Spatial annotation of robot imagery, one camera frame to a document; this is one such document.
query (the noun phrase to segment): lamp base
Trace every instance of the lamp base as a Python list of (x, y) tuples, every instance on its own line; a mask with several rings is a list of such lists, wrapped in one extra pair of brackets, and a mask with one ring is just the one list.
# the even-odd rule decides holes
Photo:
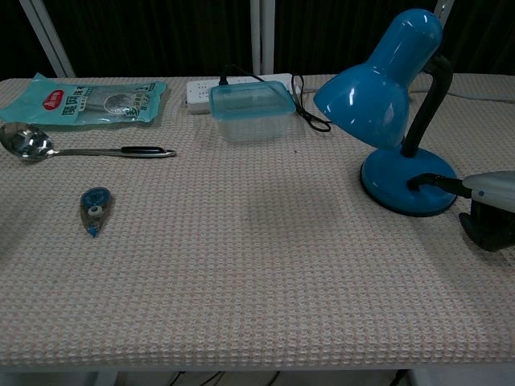
[(409, 179), (423, 173), (456, 178), (452, 168), (438, 155), (419, 149), (412, 158), (398, 150), (376, 150), (361, 166), (360, 181), (365, 192), (381, 206), (406, 216), (435, 216), (446, 211), (456, 196), (438, 187), (408, 189)]

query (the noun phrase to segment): white tablecloth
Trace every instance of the white tablecloth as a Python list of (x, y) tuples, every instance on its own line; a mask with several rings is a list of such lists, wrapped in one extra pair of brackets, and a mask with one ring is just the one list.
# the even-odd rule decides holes
[[(26, 164), (0, 150), (2, 367), (515, 359), (515, 248), (487, 253), (467, 238), (458, 214), (469, 201), (436, 217), (394, 214), (358, 182), (372, 148), (342, 130), (318, 135), (292, 117), (286, 138), (228, 144), (211, 116), (188, 115), (187, 79), (164, 80), (150, 126), (48, 133), (58, 149), (162, 146), (176, 158)], [(28, 82), (0, 83), (0, 107)], [(513, 94), (515, 77), (455, 75), (452, 88)], [(515, 105), (447, 96), (422, 146), (460, 177), (512, 170), (514, 121)], [(78, 208), (96, 186), (116, 203), (92, 239)]]

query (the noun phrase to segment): blue plastic bag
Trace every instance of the blue plastic bag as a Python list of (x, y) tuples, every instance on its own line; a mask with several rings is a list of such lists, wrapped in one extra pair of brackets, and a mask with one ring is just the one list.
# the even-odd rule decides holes
[(0, 109), (6, 122), (89, 125), (150, 122), (158, 114), (167, 84), (60, 84), (36, 74), (13, 103)]

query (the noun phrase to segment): container lid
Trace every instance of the container lid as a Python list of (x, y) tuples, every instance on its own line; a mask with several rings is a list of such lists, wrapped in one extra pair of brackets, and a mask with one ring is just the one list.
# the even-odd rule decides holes
[(227, 84), (209, 91), (211, 114), (218, 121), (232, 121), (291, 114), (295, 105), (284, 84), (270, 82)]

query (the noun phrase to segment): plastic food container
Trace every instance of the plastic food container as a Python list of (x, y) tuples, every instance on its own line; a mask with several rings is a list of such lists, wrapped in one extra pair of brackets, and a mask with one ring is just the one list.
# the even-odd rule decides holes
[(277, 81), (216, 86), (209, 92), (211, 114), (225, 141), (259, 141), (283, 136), (295, 105)]

